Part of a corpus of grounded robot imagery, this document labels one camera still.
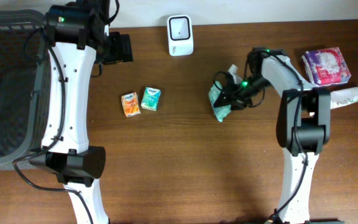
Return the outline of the teal Kleenex tissue pack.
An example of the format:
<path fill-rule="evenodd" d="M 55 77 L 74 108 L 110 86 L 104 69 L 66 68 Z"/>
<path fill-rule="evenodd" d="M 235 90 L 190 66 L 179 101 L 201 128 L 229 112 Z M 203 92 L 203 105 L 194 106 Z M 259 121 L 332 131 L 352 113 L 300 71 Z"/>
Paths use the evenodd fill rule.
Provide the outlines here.
<path fill-rule="evenodd" d="M 161 91 L 156 88 L 146 87 L 141 101 L 141 107 L 145 110 L 156 111 Z"/>

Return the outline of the orange Kleenex tissue pack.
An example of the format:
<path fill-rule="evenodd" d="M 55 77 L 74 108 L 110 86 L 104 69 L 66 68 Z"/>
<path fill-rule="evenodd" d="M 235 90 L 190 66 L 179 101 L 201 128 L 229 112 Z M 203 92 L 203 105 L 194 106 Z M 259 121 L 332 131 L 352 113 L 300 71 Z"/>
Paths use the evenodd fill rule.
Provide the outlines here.
<path fill-rule="evenodd" d="M 121 103 L 122 103 L 123 112 L 126 117 L 131 117 L 141 114 L 138 95 L 136 92 L 122 95 Z"/>

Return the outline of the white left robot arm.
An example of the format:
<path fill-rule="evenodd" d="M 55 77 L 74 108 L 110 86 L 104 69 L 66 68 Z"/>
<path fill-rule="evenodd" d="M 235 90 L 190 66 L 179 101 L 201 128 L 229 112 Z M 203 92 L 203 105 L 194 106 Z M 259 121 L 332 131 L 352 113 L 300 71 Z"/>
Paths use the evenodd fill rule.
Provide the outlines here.
<path fill-rule="evenodd" d="M 87 132 L 91 72 L 133 57 L 130 37 L 109 31 L 116 18 L 109 9 L 109 0 L 53 5 L 40 29 L 50 57 L 50 98 L 41 147 L 29 162 L 63 184 L 78 223 L 110 222 L 100 190 L 106 151 L 91 146 Z"/>

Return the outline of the grey plastic mesh basket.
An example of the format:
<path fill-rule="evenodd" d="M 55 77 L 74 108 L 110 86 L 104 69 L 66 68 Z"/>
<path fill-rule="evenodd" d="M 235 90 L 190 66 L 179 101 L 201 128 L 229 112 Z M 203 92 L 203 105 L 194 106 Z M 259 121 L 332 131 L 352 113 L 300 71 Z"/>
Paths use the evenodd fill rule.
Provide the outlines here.
<path fill-rule="evenodd" d="M 40 147 L 48 118 L 50 62 L 33 62 L 45 52 L 43 24 L 35 10 L 0 11 L 0 170 Z"/>

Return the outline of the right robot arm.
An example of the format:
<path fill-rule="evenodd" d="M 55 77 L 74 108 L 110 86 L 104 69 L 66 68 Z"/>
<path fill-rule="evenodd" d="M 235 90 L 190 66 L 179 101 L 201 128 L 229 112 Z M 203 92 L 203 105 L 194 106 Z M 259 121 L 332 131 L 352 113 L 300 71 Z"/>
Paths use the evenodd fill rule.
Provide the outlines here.
<path fill-rule="evenodd" d="M 237 80 L 223 72 L 225 83 L 213 81 L 219 95 L 213 108 L 254 108 L 252 97 L 273 87 L 281 97 L 276 137 L 284 156 L 283 187 L 278 207 L 267 223 L 309 223 L 314 167 L 331 129 L 331 96 L 315 88 L 291 64 L 284 50 L 255 47 L 247 55 L 246 72 Z"/>

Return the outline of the teal wet wipes packet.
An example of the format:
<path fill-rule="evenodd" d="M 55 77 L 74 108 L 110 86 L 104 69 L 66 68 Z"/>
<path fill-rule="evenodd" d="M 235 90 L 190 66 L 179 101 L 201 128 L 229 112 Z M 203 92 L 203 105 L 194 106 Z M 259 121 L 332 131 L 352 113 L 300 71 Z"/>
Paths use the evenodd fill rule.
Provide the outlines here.
<path fill-rule="evenodd" d="M 210 101 L 212 109 L 213 109 L 213 114 L 215 115 L 216 119 L 219 122 L 223 122 L 223 119 L 231 112 L 230 105 L 219 107 L 219 108 L 213 107 L 213 101 L 217 97 L 216 90 L 221 90 L 221 88 L 222 88 L 222 85 L 218 81 L 216 81 L 215 84 L 212 85 L 212 87 L 208 93 L 209 101 Z"/>

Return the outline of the white barcode scanner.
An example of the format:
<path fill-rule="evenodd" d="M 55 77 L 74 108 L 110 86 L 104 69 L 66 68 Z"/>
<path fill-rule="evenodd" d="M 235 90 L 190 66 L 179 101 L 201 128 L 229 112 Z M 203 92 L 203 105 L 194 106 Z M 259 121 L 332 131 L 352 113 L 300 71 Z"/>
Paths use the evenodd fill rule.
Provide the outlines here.
<path fill-rule="evenodd" d="M 174 15 L 167 18 L 168 51 L 172 57 L 191 55 L 194 51 L 191 18 Z"/>

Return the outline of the white tube brown cap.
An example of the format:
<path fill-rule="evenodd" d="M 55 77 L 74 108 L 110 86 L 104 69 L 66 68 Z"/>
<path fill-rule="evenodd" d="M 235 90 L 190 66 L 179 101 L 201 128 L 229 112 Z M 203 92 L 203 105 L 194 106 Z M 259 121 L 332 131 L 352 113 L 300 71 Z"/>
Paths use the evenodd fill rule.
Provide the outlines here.
<path fill-rule="evenodd" d="M 345 107 L 358 102 L 358 87 L 331 92 L 331 109 Z"/>

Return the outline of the red purple plastic pack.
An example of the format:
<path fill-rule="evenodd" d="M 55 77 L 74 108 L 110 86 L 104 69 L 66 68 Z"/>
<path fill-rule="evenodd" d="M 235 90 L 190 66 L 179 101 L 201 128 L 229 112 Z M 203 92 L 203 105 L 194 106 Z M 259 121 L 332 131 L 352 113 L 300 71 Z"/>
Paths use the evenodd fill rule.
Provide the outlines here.
<path fill-rule="evenodd" d="M 314 86 L 343 85 L 351 77 L 339 47 L 306 51 L 301 59 Z"/>

